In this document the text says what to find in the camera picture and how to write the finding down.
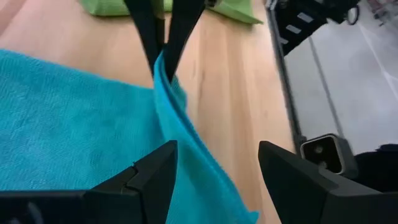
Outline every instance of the wooden surface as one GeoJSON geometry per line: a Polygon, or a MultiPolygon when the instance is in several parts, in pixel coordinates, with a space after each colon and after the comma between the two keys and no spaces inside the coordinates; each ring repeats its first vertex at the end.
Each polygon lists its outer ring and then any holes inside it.
{"type": "MultiPolygon", "coordinates": [[[[293,145],[264,3],[253,1],[264,25],[204,12],[177,74],[187,113],[248,209],[261,212],[259,223],[280,223],[259,170],[258,144],[293,145]]],[[[77,0],[0,0],[0,48],[152,86],[134,23],[88,15],[77,0]]]]}

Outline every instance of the blue towel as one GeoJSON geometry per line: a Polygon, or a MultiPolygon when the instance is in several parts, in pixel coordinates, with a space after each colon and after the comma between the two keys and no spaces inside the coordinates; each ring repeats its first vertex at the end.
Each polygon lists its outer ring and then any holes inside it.
{"type": "Polygon", "coordinates": [[[90,189],[176,139],[167,223],[255,223],[185,106],[162,55],[148,89],[0,50],[0,190],[90,189]]]}

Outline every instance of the white floor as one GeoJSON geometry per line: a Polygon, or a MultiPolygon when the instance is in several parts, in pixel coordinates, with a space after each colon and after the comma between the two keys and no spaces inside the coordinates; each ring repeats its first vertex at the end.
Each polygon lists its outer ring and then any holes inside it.
{"type": "Polygon", "coordinates": [[[361,5],[355,26],[330,22],[285,57],[303,134],[336,133],[355,154],[398,143],[398,29],[361,5]]]}

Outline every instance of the light wood tabletop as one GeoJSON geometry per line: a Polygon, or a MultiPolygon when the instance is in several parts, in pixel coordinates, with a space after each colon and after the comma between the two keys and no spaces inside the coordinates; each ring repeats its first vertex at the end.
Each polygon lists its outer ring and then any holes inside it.
{"type": "MultiPolygon", "coordinates": [[[[262,179],[258,145],[268,140],[294,147],[264,3],[252,4],[264,25],[204,12],[177,76],[189,117],[248,209],[260,211],[259,223],[280,223],[262,179]]],[[[133,21],[91,16],[78,0],[0,0],[0,48],[152,86],[133,21]]]]}

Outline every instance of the green cloth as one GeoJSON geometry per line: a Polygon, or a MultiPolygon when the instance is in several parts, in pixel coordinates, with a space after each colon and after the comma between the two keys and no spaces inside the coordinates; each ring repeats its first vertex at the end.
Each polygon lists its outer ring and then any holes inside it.
{"type": "MultiPolygon", "coordinates": [[[[85,10],[96,16],[126,16],[129,14],[123,0],[80,0],[80,2],[85,10]]],[[[172,0],[164,0],[166,12],[170,12],[172,6],[172,0]]],[[[262,21],[253,15],[251,0],[224,0],[219,6],[209,9],[247,24],[262,24],[262,21]]]]}

